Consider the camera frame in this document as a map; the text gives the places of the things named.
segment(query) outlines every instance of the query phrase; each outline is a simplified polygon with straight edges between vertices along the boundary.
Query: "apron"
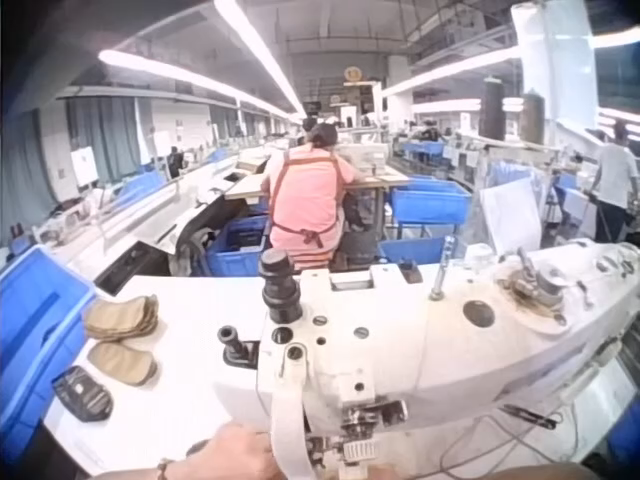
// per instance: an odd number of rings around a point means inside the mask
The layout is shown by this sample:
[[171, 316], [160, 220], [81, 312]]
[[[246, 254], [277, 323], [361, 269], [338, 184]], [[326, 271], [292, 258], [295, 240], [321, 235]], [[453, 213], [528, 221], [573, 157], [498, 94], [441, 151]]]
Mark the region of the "apron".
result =
[[[283, 225], [281, 223], [278, 223], [275, 219], [275, 213], [277, 210], [278, 195], [280, 193], [280, 189], [282, 187], [284, 178], [287, 176], [290, 169], [294, 169], [302, 165], [310, 165], [314, 163], [331, 163], [331, 165], [335, 170], [335, 174], [336, 174], [335, 221], [332, 224], [328, 225], [326, 228], [319, 231], [307, 230], [307, 229], [295, 229], [295, 228], [291, 228], [288, 225]], [[340, 172], [338, 161], [333, 156], [333, 153], [328, 157], [295, 159], [295, 158], [290, 158], [289, 152], [287, 151], [284, 154], [284, 163], [274, 183], [273, 195], [271, 197], [271, 201], [269, 202], [269, 219], [271, 220], [271, 225], [279, 228], [284, 232], [302, 236], [304, 238], [303, 240], [304, 244], [309, 245], [310, 250], [313, 250], [314, 246], [317, 247], [318, 249], [323, 249], [324, 244], [322, 242], [320, 235], [330, 232], [333, 228], [336, 227], [336, 225], [341, 224], [339, 211], [340, 211], [340, 205], [342, 203], [343, 196], [344, 196], [344, 179], [342, 178], [342, 173]]]

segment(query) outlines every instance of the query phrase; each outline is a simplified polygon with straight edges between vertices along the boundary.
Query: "white shirt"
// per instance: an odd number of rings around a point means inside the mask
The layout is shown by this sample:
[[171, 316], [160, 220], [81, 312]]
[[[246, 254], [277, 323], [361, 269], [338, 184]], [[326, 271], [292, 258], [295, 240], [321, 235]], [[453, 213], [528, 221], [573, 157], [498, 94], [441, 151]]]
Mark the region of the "white shirt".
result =
[[626, 209], [631, 178], [638, 177], [635, 157], [628, 149], [608, 143], [600, 147], [598, 162], [602, 168], [598, 198]]

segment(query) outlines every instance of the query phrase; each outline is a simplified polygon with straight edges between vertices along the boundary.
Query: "bracelet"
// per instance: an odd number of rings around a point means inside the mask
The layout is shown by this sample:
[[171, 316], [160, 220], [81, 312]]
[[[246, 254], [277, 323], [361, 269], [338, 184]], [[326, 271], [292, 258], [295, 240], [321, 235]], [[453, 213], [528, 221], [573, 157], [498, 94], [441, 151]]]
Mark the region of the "bracelet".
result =
[[158, 464], [158, 466], [156, 467], [158, 469], [158, 480], [169, 480], [165, 475], [165, 472], [167, 471], [167, 466], [169, 466], [171, 462], [173, 462], [173, 460], [163, 459]]

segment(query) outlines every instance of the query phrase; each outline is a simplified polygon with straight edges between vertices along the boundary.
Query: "stack of brown fabric pieces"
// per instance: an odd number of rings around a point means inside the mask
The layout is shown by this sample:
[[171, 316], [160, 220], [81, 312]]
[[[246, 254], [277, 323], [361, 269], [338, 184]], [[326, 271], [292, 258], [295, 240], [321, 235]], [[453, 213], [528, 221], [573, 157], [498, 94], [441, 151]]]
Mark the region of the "stack of brown fabric pieces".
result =
[[144, 385], [156, 374], [158, 365], [151, 353], [119, 343], [126, 338], [149, 335], [156, 329], [158, 299], [155, 295], [124, 303], [97, 299], [83, 320], [87, 336], [99, 340], [88, 355], [98, 370], [133, 386]]

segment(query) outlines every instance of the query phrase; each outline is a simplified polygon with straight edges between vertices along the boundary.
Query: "wooden table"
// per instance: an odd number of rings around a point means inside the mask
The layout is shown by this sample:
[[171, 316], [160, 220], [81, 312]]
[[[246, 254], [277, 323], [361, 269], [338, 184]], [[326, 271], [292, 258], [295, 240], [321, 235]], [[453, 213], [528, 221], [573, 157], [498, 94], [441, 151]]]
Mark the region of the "wooden table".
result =
[[[265, 174], [248, 175], [236, 183], [225, 193], [228, 200], [254, 199], [264, 195], [260, 189]], [[374, 228], [381, 239], [384, 233], [384, 190], [402, 187], [409, 184], [409, 177], [400, 173], [393, 167], [386, 166], [385, 171], [379, 175], [371, 175], [363, 180], [346, 185], [347, 190], [375, 190]]]

